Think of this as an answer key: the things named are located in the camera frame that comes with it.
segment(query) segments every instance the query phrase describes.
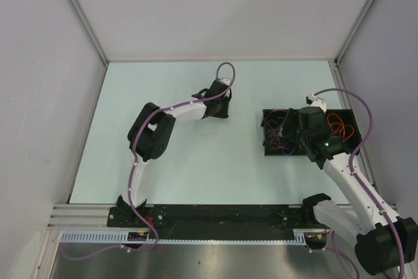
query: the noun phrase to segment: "white tabletop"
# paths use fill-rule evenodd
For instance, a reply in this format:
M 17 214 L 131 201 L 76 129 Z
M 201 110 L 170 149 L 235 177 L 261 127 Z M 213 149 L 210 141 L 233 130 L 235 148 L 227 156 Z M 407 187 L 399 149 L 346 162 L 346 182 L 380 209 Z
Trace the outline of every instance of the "white tabletop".
M 209 88 L 218 62 L 111 63 L 81 160 L 71 203 L 115 203 L 133 162 L 127 133 L 147 102 L 189 99 Z M 347 203 L 336 184 L 306 156 L 264 156 L 264 108 L 300 108 L 311 92 L 334 87 L 325 61 L 234 62 L 229 118 L 174 127 L 154 164 L 148 203 L 300 204 L 326 193 Z M 221 76 L 229 76 L 227 66 Z M 341 108 L 336 93 L 328 108 Z

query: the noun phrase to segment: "reflective metal surface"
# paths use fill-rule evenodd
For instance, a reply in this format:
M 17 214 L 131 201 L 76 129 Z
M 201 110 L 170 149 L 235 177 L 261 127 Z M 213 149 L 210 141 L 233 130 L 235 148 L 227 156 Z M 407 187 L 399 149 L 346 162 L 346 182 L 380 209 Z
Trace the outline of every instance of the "reflective metal surface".
M 70 256 L 87 255 L 108 244 L 60 244 Z M 352 250 L 339 246 L 353 257 Z M 57 254 L 51 279 L 347 278 L 332 253 L 309 254 L 302 246 L 159 245 L 146 253 L 114 249 L 85 261 Z M 361 278 L 371 277 L 361 271 Z

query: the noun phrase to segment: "white wall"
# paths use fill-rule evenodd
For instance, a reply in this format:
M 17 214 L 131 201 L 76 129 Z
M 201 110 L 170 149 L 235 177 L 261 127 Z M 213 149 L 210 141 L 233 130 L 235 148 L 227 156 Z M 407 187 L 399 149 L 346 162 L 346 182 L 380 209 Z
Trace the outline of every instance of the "white wall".
M 111 61 L 329 59 L 366 0 L 79 0 Z
M 63 200 L 105 70 L 66 0 L 0 0 L 0 8 L 0 278 L 6 278 L 26 239 L 45 229 L 54 203 Z
M 382 195 L 418 222 L 418 0 L 378 0 L 347 55 L 342 75 L 375 118 L 368 155 Z M 362 129 L 367 119 L 360 106 Z

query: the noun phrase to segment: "wall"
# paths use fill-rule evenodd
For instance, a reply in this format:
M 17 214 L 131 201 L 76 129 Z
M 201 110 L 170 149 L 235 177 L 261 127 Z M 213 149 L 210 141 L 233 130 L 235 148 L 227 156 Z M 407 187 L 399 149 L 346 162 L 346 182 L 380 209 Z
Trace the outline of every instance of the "wall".
M 75 172 L 104 67 L 66 0 L 0 0 L 0 278 Z M 41 233 L 32 237 L 36 252 Z M 25 278 L 16 269 L 15 278 Z
M 111 61 L 330 59 L 366 0 L 79 0 Z
M 368 155 L 381 194 L 418 222 L 418 0 L 378 0 L 342 60 L 349 90 L 374 113 Z M 354 102 L 367 128 L 364 110 Z

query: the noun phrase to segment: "black tray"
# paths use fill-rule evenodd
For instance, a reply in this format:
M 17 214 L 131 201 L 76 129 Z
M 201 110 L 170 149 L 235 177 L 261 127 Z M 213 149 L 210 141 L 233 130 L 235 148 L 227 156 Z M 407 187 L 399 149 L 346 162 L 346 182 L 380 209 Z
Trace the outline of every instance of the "black tray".
M 263 109 L 263 120 L 261 127 L 264 129 L 264 141 L 263 146 L 265 147 L 265 156 L 304 156 L 306 155 L 305 149 L 301 146 L 295 147 L 292 143 L 285 142 L 281 137 L 277 136 L 274 131 L 276 128 L 277 133 L 280 129 L 281 124 L 286 116 L 286 109 Z M 343 124 L 346 126 L 345 130 L 345 144 L 349 148 L 350 152 L 361 142 L 361 134 L 359 127 L 355 121 L 354 113 L 349 109 L 328 109 L 327 119 L 330 123 L 338 123 L 339 119 L 335 116 L 338 115 Z M 349 126 L 354 128 L 354 133 L 351 135 L 352 130 Z M 333 130 L 336 132 L 335 135 L 344 137 L 343 132 L 338 132 L 338 125 L 332 125 Z

